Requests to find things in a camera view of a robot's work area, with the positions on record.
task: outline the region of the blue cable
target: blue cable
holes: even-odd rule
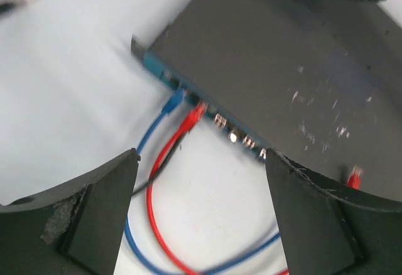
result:
[[[174,109],[176,109],[182,103],[184,96],[185,96],[185,89],[180,88],[173,94],[172,97],[170,97],[168,102],[162,108],[159,116],[153,121],[153,123],[150,125],[150,127],[144,134],[143,138],[139,142],[138,147],[137,147],[138,154],[141,154],[145,144],[148,142],[149,137],[151,137],[151,135],[153,134],[155,129],[159,126],[159,124],[161,123],[163,118],[165,118],[166,115],[170,114]],[[153,272],[154,274],[157,274],[157,275],[181,275],[181,274],[176,274],[176,273],[165,272],[165,271],[159,269],[158,267],[156,267],[155,265],[153,265],[152,262],[147,260],[147,258],[141,253],[141,251],[139,250],[138,246],[135,243],[133,235],[131,234],[128,218],[126,218],[126,224],[124,226],[124,234],[126,235],[126,239],[127,239],[127,242],[129,244],[131,250],[134,252],[134,254],[138,258],[138,260],[148,270],[150,270],[151,272]],[[230,269],[230,268],[252,258],[252,256],[255,256],[256,254],[258,254],[259,252],[261,252],[262,250],[264,250],[265,248],[270,246],[273,242],[275,242],[279,238],[280,238],[280,234],[278,232],[272,238],[270,238],[269,240],[267,240],[265,243],[263,243],[261,246],[255,248],[254,250],[251,250],[251,251],[245,253],[244,255],[239,256],[238,258],[235,258],[235,259],[228,261],[224,264],[221,264],[217,267],[213,267],[212,269],[205,270],[204,272],[202,272],[202,274],[214,275],[219,272],[223,272],[227,269]]]

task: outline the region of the device top surface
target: device top surface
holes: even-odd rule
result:
[[[402,200],[402,30],[375,3],[193,0],[151,51],[289,158]]]

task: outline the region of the white table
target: white table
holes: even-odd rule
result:
[[[386,8],[401,19],[398,1]],[[0,20],[0,203],[136,147],[171,92],[130,55],[131,35],[150,43],[188,2],[39,0]],[[138,183],[188,110],[181,107],[152,137]],[[277,230],[264,167],[244,153],[201,121],[154,187],[167,243],[196,269],[232,258]],[[132,201],[129,220],[144,254],[177,271],[151,235],[144,197]],[[226,274],[273,274],[285,266],[276,242]],[[149,274],[125,238],[115,274]]]

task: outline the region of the red plug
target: red plug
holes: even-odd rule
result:
[[[191,130],[205,114],[207,108],[208,105],[204,104],[203,102],[197,104],[197,106],[188,113],[186,118],[184,118],[182,124],[179,127],[179,131],[188,132],[189,130]]]
[[[354,189],[360,189],[361,176],[363,175],[363,169],[355,166],[353,167],[352,173],[347,180],[346,185]]]

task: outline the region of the black cable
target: black cable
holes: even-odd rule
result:
[[[183,141],[185,136],[186,136],[186,133],[182,134],[179,138],[177,138],[176,142],[173,143],[173,146],[167,153],[166,157],[164,158],[163,162],[160,164],[159,168],[155,171],[154,175],[151,178],[149,178],[149,180],[147,182],[143,183],[140,187],[138,187],[137,189],[135,189],[133,191],[133,194],[131,195],[132,198],[135,197],[136,195],[139,195],[141,192],[145,191],[145,189],[148,186],[152,185],[153,182],[162,174],[163,170],[166,168],[166,166],[170,162],[171,158],[175,154],[177,148],[179,147],[180,143]]]

